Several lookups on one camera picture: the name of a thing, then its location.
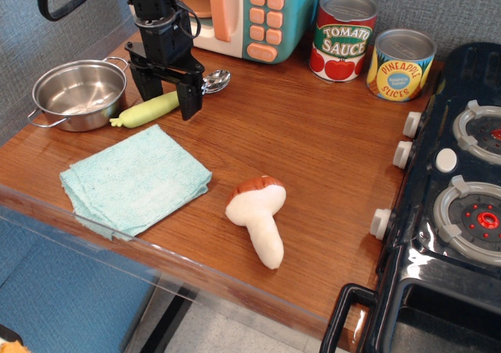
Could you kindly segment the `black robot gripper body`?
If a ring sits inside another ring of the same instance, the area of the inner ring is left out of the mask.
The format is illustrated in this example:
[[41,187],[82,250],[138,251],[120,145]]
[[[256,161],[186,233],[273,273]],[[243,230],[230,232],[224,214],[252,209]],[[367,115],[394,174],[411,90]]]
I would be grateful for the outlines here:
[[169,10],[156,20],[135,14],[133,20],[142,39],[127,46],[135,83],[179,83],[183,77],[190,84],[203,82],[204,67],[191,53],[196,35],[186,10]]

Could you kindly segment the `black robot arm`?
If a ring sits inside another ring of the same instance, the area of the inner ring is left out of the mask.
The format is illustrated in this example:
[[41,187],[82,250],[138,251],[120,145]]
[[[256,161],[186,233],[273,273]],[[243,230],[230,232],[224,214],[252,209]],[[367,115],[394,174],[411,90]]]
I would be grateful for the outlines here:
[[204,66],[191,53],[193,33],[189,8],[179,0],[128,0],[135,10],[134,22],[141,42],[125,49],[136,88],[143,100],[164,93],[162,83],[176,87],[182,119],[187,121],[202,108]]

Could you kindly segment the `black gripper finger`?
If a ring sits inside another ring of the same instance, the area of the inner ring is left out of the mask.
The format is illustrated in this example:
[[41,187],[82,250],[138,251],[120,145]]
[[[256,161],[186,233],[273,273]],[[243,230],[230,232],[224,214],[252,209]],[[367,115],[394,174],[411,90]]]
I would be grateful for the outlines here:
[[202,108],[204,80],[202,74],[184,74],[177,83],[176,90],[182,119],[191,119]]
[[132,78],[143,101],[156,98],[164,93],[161,79],[148,66],[130,62]]

